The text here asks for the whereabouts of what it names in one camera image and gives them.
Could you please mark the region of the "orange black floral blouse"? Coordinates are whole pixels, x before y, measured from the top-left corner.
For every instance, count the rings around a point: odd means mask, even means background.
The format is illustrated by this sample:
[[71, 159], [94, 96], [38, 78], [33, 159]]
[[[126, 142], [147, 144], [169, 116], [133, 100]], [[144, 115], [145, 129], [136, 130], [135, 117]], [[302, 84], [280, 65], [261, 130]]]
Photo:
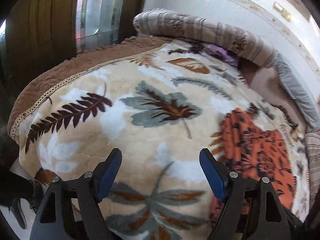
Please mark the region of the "orange black floral blouse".
[[229, 171], [243, 178], [270, 179], [281, 204], [293, 206], [297, 179], [293, 175], [287, 146], [278, 130], [264, 131], [254, 124], [259, 112], [253, 107], [243, 111], [236, 108], [227, 113], [220, 123], [220, 130], [212, 134], [210, 143], [213, 156]]

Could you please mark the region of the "striped beige folded quilt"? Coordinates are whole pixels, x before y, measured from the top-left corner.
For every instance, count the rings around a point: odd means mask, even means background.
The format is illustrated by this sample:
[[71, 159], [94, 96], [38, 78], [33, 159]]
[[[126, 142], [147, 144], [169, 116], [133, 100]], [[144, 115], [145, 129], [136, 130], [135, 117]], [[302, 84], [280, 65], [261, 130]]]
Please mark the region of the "striped beige folded quilt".
[[320, 133], [319, 128], [305, 135], [306, 154], [309, 163], [310, 207], [313, 206], [320, 181]]

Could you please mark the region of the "grey pillow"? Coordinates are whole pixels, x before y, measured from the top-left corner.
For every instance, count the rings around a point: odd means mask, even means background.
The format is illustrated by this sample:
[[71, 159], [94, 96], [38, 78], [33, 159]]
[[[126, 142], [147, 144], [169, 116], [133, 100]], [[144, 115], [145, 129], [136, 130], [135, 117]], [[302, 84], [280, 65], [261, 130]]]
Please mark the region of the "grey pillow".
[[292, 64], [278, 51], [274, 68], [278, 71], [280, 84], [304, 116], [308, 129], [319, 128], [319, 110], [312, 92]]

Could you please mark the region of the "brown quilted bedspread edge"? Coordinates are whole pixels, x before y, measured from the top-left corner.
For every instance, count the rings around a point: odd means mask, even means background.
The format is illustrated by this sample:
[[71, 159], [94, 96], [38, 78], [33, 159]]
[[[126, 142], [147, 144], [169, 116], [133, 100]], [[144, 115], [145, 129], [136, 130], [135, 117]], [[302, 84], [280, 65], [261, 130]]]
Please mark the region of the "brown quilted bedspread edge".
[[44, 72], [33, 79], [17, 97], [8, 121], [8, 135], [11, 139], [15, 139], [20, 122], [32, 114], [52, 93], [64, 86], [69, 77], [76, 79], [99, 64], [147, 53], [160, 48], [165, 43], [170, 43], [172, 40], [168, 37], [141, 38], [133, 36], [120, 44], [85, 51]]

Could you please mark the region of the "brown bed sheet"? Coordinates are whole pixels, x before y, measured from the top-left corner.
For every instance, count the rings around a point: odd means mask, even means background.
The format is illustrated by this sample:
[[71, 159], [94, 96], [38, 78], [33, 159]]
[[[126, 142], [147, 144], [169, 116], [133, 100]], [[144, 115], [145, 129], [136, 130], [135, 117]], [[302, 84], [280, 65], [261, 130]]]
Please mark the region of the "brown bed sheet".
[[283, 106], [290, 118], [305, 131], [306, 120], [296, 102], [281, 86], [278, 72], [274, 68], [260, 68], [253, 62], [241, 58], [238, 70], [251, 89], [259, 93], [267, 102]]

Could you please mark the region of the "cream leaf pattern blanket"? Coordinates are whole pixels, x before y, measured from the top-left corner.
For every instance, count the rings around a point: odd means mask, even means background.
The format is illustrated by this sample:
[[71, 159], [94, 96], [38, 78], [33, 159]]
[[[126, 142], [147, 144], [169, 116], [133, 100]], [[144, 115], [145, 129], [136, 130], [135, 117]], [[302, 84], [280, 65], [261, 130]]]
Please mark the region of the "cream leaf pattern blanket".
[[123, 162], [100, 204], [124, 239], [206, 239], [220, 207], [199, 164], [227, 113], [253, 107], [254, 124], [278, 130], [297, 187], [293, 214], [309, 213], [304, 131], [284, 110], [249, 88], [240, 72], [189, 44], [171, 41], [147, 53], [89, 69], [52, 93], [16, 131], [20, 163], [32, 176], [79, 178], [118, 148]]

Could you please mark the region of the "purple cloth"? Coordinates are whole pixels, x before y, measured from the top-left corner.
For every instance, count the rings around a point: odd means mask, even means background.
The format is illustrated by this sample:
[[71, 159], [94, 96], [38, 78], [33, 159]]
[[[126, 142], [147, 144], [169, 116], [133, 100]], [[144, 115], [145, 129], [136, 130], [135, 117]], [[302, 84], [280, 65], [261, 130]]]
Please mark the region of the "purple cloth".
[[238, 67], [239, 65], [240, 57], [232, 51], [210, 43], [204, 46], [204, 50], [207, 54], [229, 64], [230, 66]]

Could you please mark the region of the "striped beige rolled quilt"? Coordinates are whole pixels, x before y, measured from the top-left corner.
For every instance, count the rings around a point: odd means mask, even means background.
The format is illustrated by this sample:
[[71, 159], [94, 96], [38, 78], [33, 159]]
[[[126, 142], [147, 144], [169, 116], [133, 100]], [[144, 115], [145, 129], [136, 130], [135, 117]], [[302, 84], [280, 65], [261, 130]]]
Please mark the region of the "striped beige rolled quilt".
[[134, 17], [133, 27], [145, 35], [182, 37], [211, 43], [263, 68], [274, 67], [280, 57], [270, 42], [250, 31], [168, 9], [141, 12]]

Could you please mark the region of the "glass window door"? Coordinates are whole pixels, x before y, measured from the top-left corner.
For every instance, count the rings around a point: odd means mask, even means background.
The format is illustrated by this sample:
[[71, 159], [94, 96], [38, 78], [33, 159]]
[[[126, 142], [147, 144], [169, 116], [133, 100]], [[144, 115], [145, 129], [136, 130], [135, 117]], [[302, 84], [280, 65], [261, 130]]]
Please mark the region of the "glass window door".
[[77, 53], [118, 42], [124, 0], [77, 0], [75, 40]]

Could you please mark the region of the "beige wall switch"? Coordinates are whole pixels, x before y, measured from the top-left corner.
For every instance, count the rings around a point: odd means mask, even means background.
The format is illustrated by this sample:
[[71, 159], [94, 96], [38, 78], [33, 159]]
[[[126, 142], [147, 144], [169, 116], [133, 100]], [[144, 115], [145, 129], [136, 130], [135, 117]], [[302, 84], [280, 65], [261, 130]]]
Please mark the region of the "beige wall switch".
[[284, 7], [282, 7], [280, 4], [278, 4], [277, 2], [274, 2], [273, 9], [276, 10], [277, 12], [279, 12], [281, 14], [281, 16], [285, 20], [287, 20], [287, 22], [291, 21], [291, 14]]

